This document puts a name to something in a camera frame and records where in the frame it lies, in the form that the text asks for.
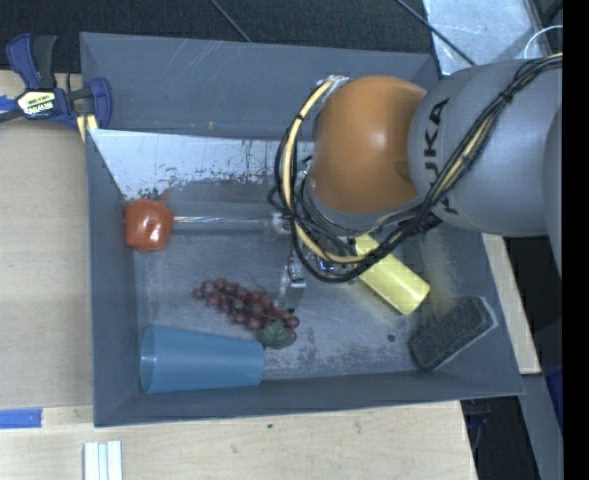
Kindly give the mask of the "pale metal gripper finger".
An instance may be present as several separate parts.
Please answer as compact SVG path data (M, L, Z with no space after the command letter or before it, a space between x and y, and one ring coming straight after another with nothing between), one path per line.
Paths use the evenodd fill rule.
M285 268L283 304L285 309L295 310L302 299L307 286L305 269L299 263L290 263Z
M174 216L174 224L183 231L261 231L267 234L287 234L288 228L279 218L240 216Z

